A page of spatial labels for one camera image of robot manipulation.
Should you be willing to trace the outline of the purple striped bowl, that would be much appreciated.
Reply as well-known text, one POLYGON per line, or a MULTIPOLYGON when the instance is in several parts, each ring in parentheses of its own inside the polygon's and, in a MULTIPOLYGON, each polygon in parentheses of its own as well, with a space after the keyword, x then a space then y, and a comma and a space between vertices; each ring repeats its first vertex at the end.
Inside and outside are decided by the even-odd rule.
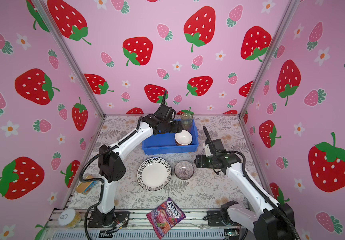
POLYGON ((193 176, 194 167, 188 161, 180 161, 174 167, 174 173, 181 180, 188 180, 193 176))

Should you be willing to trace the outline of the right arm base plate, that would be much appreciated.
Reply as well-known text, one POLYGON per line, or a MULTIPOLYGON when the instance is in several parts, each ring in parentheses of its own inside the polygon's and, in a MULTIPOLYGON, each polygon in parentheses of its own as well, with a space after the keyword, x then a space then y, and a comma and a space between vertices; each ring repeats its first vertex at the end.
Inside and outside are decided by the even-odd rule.
POLYGON ((203 217, 204 221, 207 221, 207 224, 210 227, 237 227, 238 223, 232 222, 228 219, 223 212, 223 210, 214 210, 207 211, 206 216, 203 217))

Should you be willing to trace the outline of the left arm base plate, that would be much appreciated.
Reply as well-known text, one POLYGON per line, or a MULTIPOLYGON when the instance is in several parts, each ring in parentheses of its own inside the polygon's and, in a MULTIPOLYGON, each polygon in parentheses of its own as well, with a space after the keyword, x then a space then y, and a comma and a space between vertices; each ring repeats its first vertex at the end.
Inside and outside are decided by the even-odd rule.
POLYGON ((121 228, 128 226, 130 212, 119 211, 102 214, 99 210, 91 213, 88 217, 89 228, 114 228, 118 224, 122 224, 121 228))

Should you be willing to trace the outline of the yellow transparent cup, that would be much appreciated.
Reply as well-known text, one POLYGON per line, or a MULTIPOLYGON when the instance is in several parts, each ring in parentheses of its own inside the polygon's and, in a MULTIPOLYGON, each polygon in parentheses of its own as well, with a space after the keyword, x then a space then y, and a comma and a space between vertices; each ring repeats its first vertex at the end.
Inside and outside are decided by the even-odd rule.
POLYGON ((192 128, 192 120, 180 120, 182 129, 186 131, 190 131, 192 128))

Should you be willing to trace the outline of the white bowl with orange outside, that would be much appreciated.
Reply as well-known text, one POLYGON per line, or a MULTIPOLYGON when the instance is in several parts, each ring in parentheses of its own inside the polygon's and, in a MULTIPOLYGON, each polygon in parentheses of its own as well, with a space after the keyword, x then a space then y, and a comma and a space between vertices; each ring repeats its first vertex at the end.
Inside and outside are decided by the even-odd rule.
POLYGON ((189 131, 182 130, 174 135, 175 143, 178 146, 188 146, 192 143, 192 135, 189 131))

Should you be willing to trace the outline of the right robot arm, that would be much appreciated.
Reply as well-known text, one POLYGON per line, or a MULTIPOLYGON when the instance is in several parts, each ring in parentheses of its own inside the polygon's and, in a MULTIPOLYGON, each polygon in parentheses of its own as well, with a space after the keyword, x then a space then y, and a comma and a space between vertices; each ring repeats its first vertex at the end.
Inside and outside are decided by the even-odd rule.
POLYGON ((251 210, 231 204, 226 216, 251 231, 257 240, 299 240, 294 212, 288 204, 273 198, 245 168, 245 156, 238 151, 220 151, 197 155, 194 164, 200 169, 220 169, 230 178, 248 200, 251 210))

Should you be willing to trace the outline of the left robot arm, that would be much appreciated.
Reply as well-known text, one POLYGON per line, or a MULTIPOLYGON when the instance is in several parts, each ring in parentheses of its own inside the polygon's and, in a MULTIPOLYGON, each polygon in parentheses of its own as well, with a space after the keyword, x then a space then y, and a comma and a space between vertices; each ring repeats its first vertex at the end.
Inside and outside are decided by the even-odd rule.
POLYGON ((100 182, 101 191, 97 204, 88 208, 85 220, 108 227, 115 222, 115 193, 118 181, 125 175, 125 158, 140 143, 147 138, 166 133, 180 133, 182 125, 176 121, 175 110, 166 105, 168 93, 162 95, 162 102, 157 111, 152 115, 139 117, 137 126, 118 142, 111 146, 103 146, 100 152, 92 157, 82 168, 79 181, 81 183, 100 182), (84 173, 89 165, 99 160, 100 177, 85 179, 84 173))

